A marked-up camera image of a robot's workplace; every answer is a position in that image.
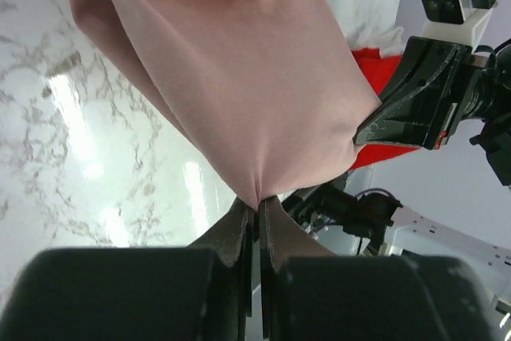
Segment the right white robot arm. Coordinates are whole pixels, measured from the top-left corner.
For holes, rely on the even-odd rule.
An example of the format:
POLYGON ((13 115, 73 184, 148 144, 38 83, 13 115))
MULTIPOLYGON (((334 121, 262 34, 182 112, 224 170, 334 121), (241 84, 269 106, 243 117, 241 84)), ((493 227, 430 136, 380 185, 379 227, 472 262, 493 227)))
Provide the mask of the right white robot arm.
POLYGON ((292 193, 285 210, 345 255, 451 256, 510 309, 510 44, 481 39, 497 0, 421 0, 355 138, 359 172, 292 193))

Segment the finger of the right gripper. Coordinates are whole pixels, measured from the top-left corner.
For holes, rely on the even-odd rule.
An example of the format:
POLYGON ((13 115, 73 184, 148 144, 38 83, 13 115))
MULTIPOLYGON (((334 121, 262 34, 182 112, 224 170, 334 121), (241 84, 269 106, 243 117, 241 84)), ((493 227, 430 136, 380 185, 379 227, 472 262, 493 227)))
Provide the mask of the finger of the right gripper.
POLYGON ((382 99, 382 104, 358 128, 356 145, 386 144, 434 147, 435 100, 430 97, 382 99))

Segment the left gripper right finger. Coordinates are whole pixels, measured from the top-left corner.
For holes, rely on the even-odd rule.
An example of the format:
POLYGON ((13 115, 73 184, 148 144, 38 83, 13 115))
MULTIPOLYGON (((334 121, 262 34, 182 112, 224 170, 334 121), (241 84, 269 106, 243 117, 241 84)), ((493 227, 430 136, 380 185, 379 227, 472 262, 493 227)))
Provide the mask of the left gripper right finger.
POLYGON ((335 254, 302 230, 276 196, 261 201, 258 217, 263 338, 273 340, 275 277, 284 261, 292 257, 334 257, 335 254))

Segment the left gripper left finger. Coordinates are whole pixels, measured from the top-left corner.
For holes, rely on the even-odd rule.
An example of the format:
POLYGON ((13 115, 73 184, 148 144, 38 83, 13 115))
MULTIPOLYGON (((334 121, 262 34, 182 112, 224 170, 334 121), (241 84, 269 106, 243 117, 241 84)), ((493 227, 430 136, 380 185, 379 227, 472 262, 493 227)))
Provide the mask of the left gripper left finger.
POLYGON ((228 212, 189 247, 214 252, 202 340, 244 340, 252 316, 254 211, 235 199, 228 212))

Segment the pink t shirt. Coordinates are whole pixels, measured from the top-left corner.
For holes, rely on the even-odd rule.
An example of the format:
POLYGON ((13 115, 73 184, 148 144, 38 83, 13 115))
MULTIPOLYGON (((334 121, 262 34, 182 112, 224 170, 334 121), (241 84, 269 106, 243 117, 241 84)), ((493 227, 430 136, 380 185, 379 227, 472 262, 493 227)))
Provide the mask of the pink t shirt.
POLYGON ((347 171, 379 106, 326 0, 70 0, 247 205, 347 171))

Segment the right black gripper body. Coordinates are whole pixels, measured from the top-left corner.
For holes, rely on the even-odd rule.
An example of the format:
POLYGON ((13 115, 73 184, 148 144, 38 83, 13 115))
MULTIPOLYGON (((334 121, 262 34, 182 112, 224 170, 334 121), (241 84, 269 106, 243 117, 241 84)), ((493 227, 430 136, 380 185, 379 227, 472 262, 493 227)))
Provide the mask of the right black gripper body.
POLYGON ((380 100, 430 97, 435 100, 434 147, 439 149, 454 134, 469 94, 475 86, 475 67, 468 46, 412 37, 396 71, 380 93, 380 100))

